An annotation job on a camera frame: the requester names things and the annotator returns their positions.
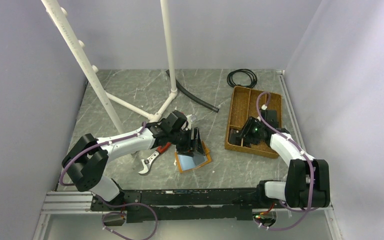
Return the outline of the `red handled adjustable wrench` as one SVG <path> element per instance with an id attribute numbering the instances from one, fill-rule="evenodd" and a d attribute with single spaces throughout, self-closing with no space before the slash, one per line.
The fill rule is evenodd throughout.
<path id="1" fill-rule="evenodd" d="M 163 153 L 165 153 L 171 145 L 172 144 L 170 142 L 168 142 L 164 146 L 159 146 L 155 149 L 155 151 L 148 158 L 141 159 L 140 162 L 142 164 L 142 170 L 138 171 L 138 174 L 139 175 L 147 175 L 150 172 L 154 161 L 158 157 L 160 157 Z"/>

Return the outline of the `brown woven divided tray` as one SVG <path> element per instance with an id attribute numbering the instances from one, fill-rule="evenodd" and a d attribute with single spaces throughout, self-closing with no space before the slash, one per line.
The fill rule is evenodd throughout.
<path id="1" fill-rule="evenodd" d="M 241 130 L 249 117 L 259 118 L 262 105 L 267 105 L 267 110 L 276 110 L 279 127 L 282 123 L 282 96 L 277 93 L 265 94 L 258 97 L 261 90 L 251 89 L 242 86 L 236 86 L 233 89 L 229 115 L 227 120 L 224 148 L 230 151 L 258 155 L 270 159 L 276 159 L 279 155 L 270 146 L 264 142 L 259 145 L 243 146 L 232 145 L 228 143 L 230 129 Z"/>

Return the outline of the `white PVC pipe frame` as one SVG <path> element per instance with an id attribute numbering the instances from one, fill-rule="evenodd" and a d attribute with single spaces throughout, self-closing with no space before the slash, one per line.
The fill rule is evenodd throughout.
<path id="1" fill-rule="evenodd" d="M 178 95 L 178 88 L 177 88 L 176 77 L 175 77 L 175 61 L 174 61 L 174 53 L 173 53 L 173 45 L 172 45 L 168 1 L 161 0 L 160 7 L 161 7 L 161 13 L 162 13 L 163 30 L 164 30 L 164 37 L 165 37 L 166 52 L 167 52 L 168 70 L 170 73 L 170 92 L 168 94 L 167 99 L 164 101 L 163 105 L 154 114 L 146 112 L 138 108 L 137 106 L 127 101 L 124 101 L 113 94 L 106 92 L 97 76 L 97 72 L 99 71 L 99 69 L 95 65 L 92 65 L 90 63 L 84 51 L 85 45 L 81 40 L 77 38 L 74 30 L 72 29 L 67 19 L 66 10 L 63 7 L 61 7 L 58 1 L 56 0 L 43 0 L 42 4 L 45 7 L 45 11 L 48 14 L 49 18 L 58 29 L 60 35 L 64 39 L 66 45 L 68 46 L 69 50 L 71 51 L 78 65 L 80 66 L 86 79 L 88 80 L 89 84 L 94 90 L 97 98 L 100 100 L 102 106 L 104 107 L 113 125 L 115 126 L 115 128 L 120 134 L 123 132 L 122 123 L 119 116 L 116 113 L 114 106 L 112 105 L 112 102 L 115 102 L 129 109 L 130 111 L 147 118 L 151 122 L 157 122 L 162 118 L 163 113 L 166 111 L 168 106 Z"/>

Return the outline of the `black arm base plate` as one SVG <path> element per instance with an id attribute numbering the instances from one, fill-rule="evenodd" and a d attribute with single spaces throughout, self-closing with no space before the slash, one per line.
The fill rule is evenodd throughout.
<path id="1" fill-rule="evenodd" d="M 122 212 L 128 223 L 170 220 L 235 219 L 250 221 L 259 212 L 278 208 L 257 187 L 123 190 L 105 204 L 92 198 L 92 212 Z"/>

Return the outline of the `black VIP credit card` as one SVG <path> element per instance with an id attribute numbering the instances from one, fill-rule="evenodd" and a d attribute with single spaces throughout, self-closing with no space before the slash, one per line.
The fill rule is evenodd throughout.
<path id="1" fill-rule="evenodd" d="M 206 154 L 194 151 L 192 156 L 192 162 L 195 168 L 197 168 L 199 166 L 206 165 L 209 162 L 209 159 Z"/>

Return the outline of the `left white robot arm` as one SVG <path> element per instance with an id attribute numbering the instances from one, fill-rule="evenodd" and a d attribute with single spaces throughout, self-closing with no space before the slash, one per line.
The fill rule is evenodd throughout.
<path id="1" fill-rule="evenodd" d="M 175 146 L 175 161 L 180 172 L 194 170 L 211 162 L 210 151 L 201 140 L 199 128 L 192 127 L 192 116 L 178 110 L 157 122 L 143 122 L 133 131 L 95 138 L 83 135 L 62 160 L 59 184 L 67 186 L 68 175 L 71 186 L 79 192 L 91 192 L 103 199 L 111 210 L 124 203 L 124 193 L 118 184 L 104 176 L 107 164 L 122 156 L 138 151 L 158 148 L 168 144 Z"/>

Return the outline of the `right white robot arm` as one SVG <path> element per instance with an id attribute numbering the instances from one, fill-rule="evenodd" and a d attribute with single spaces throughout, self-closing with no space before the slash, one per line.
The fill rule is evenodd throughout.
<path id="1" fill-rule="evenodd" d="M 285 181 L 261 180 L 257 185 L 255 200 L 260 207 L 280 201 L 304 211 L 325 208 L 331 203 L 327 161 L 316 159 L 299 147 L 290 132 L 280 127 L 276 110 L 261 109 L 259 116 L 250 116 L 240 130 L 231 129 L 228 143 L 239 147 L 265 143 L 287 165 Z"/>

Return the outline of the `aluminium extrusion rail frame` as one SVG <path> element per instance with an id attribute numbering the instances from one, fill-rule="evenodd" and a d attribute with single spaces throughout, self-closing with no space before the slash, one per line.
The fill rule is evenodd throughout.
<path id="1" fill-rule="evenodd" d="M 299 126 L 295 118 L 294 109 L 290 103 L 289 93 L 286 88 L 284 76 L 282 73 L 278 73 L 277 77 L 282 87 L 281 128 L 288 130 L 292 139 L 307 153 Z M 126 213 L 117 211 L 91 211 L 91 202 L 93 197 L 98 197 L 104 202 L 104 204 L 109 203 L 101 199 L 101 197 L 98 195 L 95 195 L 89 191 L 51 191 L 46 195 L 40 219 L 43 223 L 46 223 L 50 215 L 101 214 L 103 229 L 108 232 L 112 232 L 112 226 L 120 226 L 123 223 L 127 223 Z M 288 207 L 282 204 L 280 201 L 278 201 L 278 206 L 278 208 L 269 208 L 267 211 L 259 212 L 253 216 L 252 220 L 254 220 L 259 227 L 265 230 L 280 231 L 281 228 L 276 226 L 277 211 L 289 211 L 291 214 L 299 213 L 303 217 L 308 216 L 312 211 L 322 211 L 326 216 L 332 238 L 335 240 L 340 240 L 342 238 L 341 231 L 335 219 L 335 214 L 331 202 L 327 207 L 318 207 L 313 209 L 306 208 L 305 210 Z"/>

